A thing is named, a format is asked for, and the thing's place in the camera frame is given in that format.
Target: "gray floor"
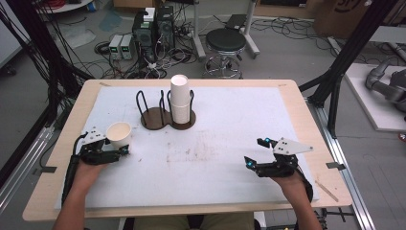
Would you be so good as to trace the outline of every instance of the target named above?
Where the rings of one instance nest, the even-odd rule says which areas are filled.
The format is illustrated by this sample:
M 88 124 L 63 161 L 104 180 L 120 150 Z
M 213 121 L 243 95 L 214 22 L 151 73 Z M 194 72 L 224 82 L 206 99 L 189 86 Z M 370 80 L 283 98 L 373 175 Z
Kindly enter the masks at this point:
M 116 13 L 107 7 L 94 13 L 87 11 L 62 13 L 58 15 L 58 20 L 69 23 L 87 17 L 83 22 L 75 24 L 85 25 L 96 35 L 94 41 L 75 49 L 80 60 L 86 62 L 101 59 L 93 52 L 97 43 L 108 40 L 114 33 L 130 32 L 132 21 L 122 19 L 119 15 L 124 15 L 124 13 Z M 220 19 L 224 21 L 227 18 L 220 16 Z M 213 20 L 215 19 L 209 16 L 202 19 L 201 28 Z M 218 23 L 211 23 L 208 29 L 219 26 Z M 328 48 L 328 45 L 320 39 L 316 45 L 314 39 L 287 38 L 275 33 L 271 28 L 263 31 L 253 28 L 251 35 L 259 46 L 260 55 L 256 59 L 252 59 L 248 51 L 241 55 L 243 61 L 240 65 L 245 79 L 292 79 L 300 85 L 322 75 L 334 61 L 330 50 L 317 47 L 318 45 Z M 388 57 L 377 50 L 373 44 L 370 44 L 363 54 L 367 58 Z M 0 142 L 3 147 L 0 166 L 5 164 L 47 104 L 47 85 L 37 74 L 28 57 L 20 54 L 11 64 L 17 70 L 17 75 L 8 76 L 2 72 L 0 76 L 0 115 L 2 118 Z M 123 62 L 121 66 L 129 64 L 131 62 Z M 101 76 L 101 68 L 106 71 L 108 65 L 105 63 L 101 63 L 100 66 L 93 65 L 89 71 L 95 76 Z M 167 71 L 168 78 L 181 73 L 189 78 L 199 79 L 202 77 L 204 64 L 198 61 L 191 64 L 180 64 Z M 312 91 L 308 90 L 304 92 L 304 95 L 311 95 Z M 405 143 L 398 140 L 395 132 L 373 129 L 345 80 L 343 80 L 340 95 L 337 135 L 361 195 L 372 215 L 375 228 L 404 229 L 406 225 L 406 185 L 401 182 L 401 177 L 406 174 Z M 0 216 L 1 229 L 51 228 L 51 222 L 26 222 L 21 218 L 37 179 L 38 175 L 31 173 L 24 178 L 18 191 Z M 344 211 L 350 212 L 351 209 L 345 207 Z M 346 220 L 343 222 L 340 217 L 328 216 L 328 229 L 358 229 L 355 218 L 346 217 Z M 117 229 L 118 224 L 118 219 L 89 219 L 86 226 L 91 229 Z

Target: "wooden table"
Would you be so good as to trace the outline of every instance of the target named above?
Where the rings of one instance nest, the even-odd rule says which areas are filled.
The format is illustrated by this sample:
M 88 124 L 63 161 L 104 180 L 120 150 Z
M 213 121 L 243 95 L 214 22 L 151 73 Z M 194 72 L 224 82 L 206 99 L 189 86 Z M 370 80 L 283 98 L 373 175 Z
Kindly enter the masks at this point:
M 88 80 L 75 106 L 61 131 L 47 166 L 56 166 L 55 173 L 44 173 L 23 213 L 29 221 L 56 219 L 59 210 L 55 203 L 62 186 L 72 146 L 80 135 L 87 117 L 93 108 L 102 87 L 107 86 L 153 86 L 167 87 L 169 80 Z M 315 124 L 301 92 L 293 80 L 190 80 L 191 87 L 278 87 L 285 107 L 290 115 L 298 141 L 314 148 L 311 154 L 305 154 L 307 165 L 315 179 L 320 199 L 312 202 L 313 207 L 339 207 L 351 205 L 351 197 L 340 173 L 328 169 L 326 163 L 333 162 L 324 139 Z M 131 208 L 100 208 L 87 210 L 87 218 L 121 218 L 154 215 L 182 215 L 224 212 L 250 212 L 291 208 L 289 204 L 211 204 L 198 206 L 176 207 L 131 207 Z

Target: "black stool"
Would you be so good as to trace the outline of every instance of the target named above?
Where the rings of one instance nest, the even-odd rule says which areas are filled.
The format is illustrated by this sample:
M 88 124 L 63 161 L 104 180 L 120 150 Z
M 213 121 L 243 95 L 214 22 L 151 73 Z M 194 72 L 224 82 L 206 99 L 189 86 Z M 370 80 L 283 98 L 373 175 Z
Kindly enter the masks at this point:
M 239 54 L 244 50 L 245 43 L 244 35 L 236 30 L 222 28 L 208 32 L 206 35 L 207 48 L 217 52 L 218 56 L 210 57 L 206 61 L 204 74 L 226 79 L 239 75 L 239 78 L 242 79 L 238 61 L 231 56 L 237 56 L 239 60 L 242 60 Z

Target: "stacked paper cups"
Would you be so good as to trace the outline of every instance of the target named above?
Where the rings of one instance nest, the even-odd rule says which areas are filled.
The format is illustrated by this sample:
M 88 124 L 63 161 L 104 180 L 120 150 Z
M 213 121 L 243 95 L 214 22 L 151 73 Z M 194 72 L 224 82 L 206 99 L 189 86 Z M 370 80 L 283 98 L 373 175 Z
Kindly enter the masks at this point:
M 170 79 L 170 108 L 175 123 L 185 124 L 190 120 L 191 93 L 188 78 L 184 75 Z

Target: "paper cup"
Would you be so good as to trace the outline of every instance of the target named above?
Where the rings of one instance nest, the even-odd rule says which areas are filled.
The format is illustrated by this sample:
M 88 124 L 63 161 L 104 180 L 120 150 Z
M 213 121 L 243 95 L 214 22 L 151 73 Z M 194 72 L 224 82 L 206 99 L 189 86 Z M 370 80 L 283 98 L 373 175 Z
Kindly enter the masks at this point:
M 173 121 L 177 124 L 185 124 L 191 119 L 191 104 L 176 106 L 171 104 Z
M 185 106 L 191 102 L 189 80 L 185 75 L 175 75 L 170 79 L 170 103 Z
M 131 143 L 131 125 L 118 122 L 111 125 L 106 132 L 106 137 L 115 150 Z

